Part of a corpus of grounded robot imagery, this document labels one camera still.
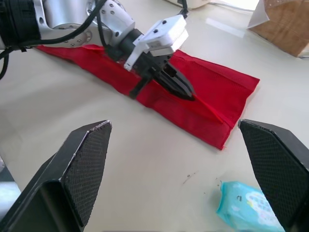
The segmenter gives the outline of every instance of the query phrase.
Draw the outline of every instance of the wet wipes package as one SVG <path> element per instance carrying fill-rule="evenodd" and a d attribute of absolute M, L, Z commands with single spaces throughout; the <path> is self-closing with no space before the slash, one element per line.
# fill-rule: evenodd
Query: wet wipes package
<path fill-rule="evenodd" d="M 240 182 L 222 183 L 218 216 L 236 231 L 284 232 L 266 197 Z"/>

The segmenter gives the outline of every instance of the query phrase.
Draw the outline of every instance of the folded red fabric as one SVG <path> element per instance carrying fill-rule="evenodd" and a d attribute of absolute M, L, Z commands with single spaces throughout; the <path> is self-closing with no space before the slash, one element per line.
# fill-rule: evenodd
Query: folded red fabric
<path fill-rule="evenodd" d="M 38 48 L 73 61 L 125 95 L 140 80 L 109 59 L 101 47 Z M 137 100 L 206 143 L 223 149 L 259 79 L 191 57 L 182 51 L 174 54 L 171 63 L 191 82 L 196 100 L 181 100 L 155 81 L 142 90 Z"/>

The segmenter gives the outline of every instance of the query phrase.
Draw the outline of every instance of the white table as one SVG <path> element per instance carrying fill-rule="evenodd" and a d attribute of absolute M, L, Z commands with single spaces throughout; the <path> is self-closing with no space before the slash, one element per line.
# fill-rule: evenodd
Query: white table
<path fill-rule="evenodd" d="M 179 11 L 161 0 L 121 2 L 143 32 Z M 309 63 L 246 32 L 249 19 L 199 8 L 182 50 L 260 78 L 243 118 L 288 128 L 309 145 Z M 104 119 L 113 131 L 86 232 L 229 231 L 215 213 L 218 184 L 258 186 L 238 129 L 219 151 L 73 64 L 34 50 L 12 54 L 0 82 L 0 155 L 21 189 L 72 130 Z"/>

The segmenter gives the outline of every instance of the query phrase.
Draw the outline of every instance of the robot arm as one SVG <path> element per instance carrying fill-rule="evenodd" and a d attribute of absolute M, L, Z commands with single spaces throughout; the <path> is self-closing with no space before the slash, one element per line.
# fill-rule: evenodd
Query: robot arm
<path fill-rule="evenodd" d="M 188 37 L 186 13 L 158 21 L 143 35 L 117 0 L 0 0 L 0 49 L 5 49 L 0 58 L 41 44 L 66 48 L 96 44 L 141 77 L 132 98 L 154 79 L 172 94 L 193 100 L 192 86 L 169 64 Z"/>

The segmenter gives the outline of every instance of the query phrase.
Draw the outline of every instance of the brown cardboard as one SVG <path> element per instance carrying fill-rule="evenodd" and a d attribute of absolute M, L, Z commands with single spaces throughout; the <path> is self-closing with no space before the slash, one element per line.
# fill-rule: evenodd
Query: brown cardboard
<path fill-rule="evenodd" d="M 309 0 L 263 0 L 269 21 L 250 30 L 295 57 L 309 46 Z"/>

